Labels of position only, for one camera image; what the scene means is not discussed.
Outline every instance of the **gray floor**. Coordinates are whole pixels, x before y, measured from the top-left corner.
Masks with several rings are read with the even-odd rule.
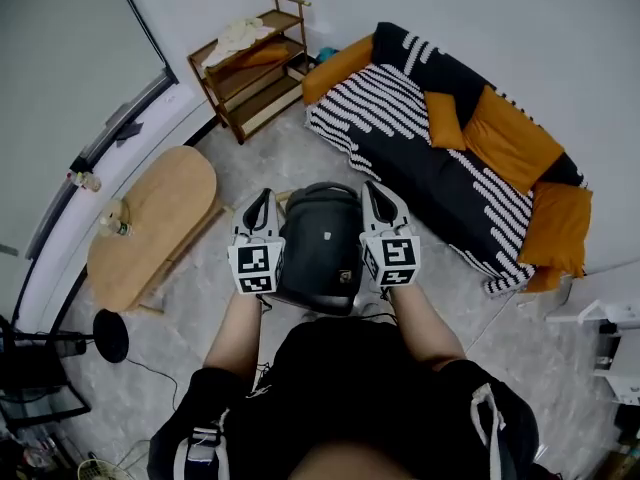
[[[344,155],[303,127],[303,107],[294,105],[242,147],[230,132],[214,129],[197,146],[214,165],[219,193],[232,206],[262,187],[285,191],[334,180],[359,188],[365,179]],[[124,316],[131,338],[129,357],[178,381],[178,401],[202,362],[234,285],[226,263],[229,218],[223,217],[190,250],[156,291],[165,315]],[[547,324],[545,313],[567,294],[489,299],[483,276],[419,222],[423,267],[419,282],[460,337],[471,359],[506,382],[533,408],[544,446],[539,462],[565,478],[588,471],[614,439],[615,406],[602,379],[590,375],[596,331],[573,324]],[[63,329],[87,330],[98,308],[85,284]],[[260,362],[271,361],[291,328],[305,314],[276,305],[263,318]],[[82,453],[118,462],[138,440],[148,439],[171,415],[173,384],[131,363],[103,361],[95,347],[64,360],[70,378],[93,406],[64,422]],[[141,443],[124,462],[146,451]],[[146,478],[142,458],[129,472]]]

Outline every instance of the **white cloth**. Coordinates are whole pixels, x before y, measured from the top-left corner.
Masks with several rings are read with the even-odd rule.
[[[215,66],[236,52],[246,50],[258,39],[262,39],[273,32],[273,27],[265,27],[260,18],[238,20],[224,29],[218,38],[218,44],[202,61],[202,67]]]

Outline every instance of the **black backpack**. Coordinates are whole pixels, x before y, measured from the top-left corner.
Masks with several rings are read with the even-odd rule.
[[[362,209],[350,187],[315,183],[296,190],[280,236],[287,241],[276,298],[348,315],[362,277]]]

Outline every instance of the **oval table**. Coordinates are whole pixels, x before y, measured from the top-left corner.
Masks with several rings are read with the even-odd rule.
[[[197,150],[162,153],[123,198],[133,234],[98,234],[91,243],[87,275],[96,303],[116,312],[162,312],[140,301],[226,209],[216,189],[216,173]]]

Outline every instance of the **orange pillow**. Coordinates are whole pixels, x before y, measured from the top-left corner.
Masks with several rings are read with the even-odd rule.
[[[467,147],[498,176],[526,194],[564,148],[485,85],[464,128]]]
[[[538,267],[522,293],[541,293],[555,290],[560,286],[561,277],[562,270],[558,268]]]
[[[467,149],[456,115],[456,101],[451,94],[425,92],[424,99],[429,114],[429,135],[434,148]]]
[[[371,63],[373,34],[363,37],[341,52],[332,55],[302,79],[302,99],[305,105],[319,101],[334,86]]]
[[[286,59],[288,56],[289,50],[287,50],[284,44],[268,44],[255,53],[240,57],[233,63],[233,67],[240,69],[260,66],[262,64],[271,64],[272,62]]]
[[[583,277],[592,195],[590,190],[561,183],[536,183],[531,221],[518,262]]]

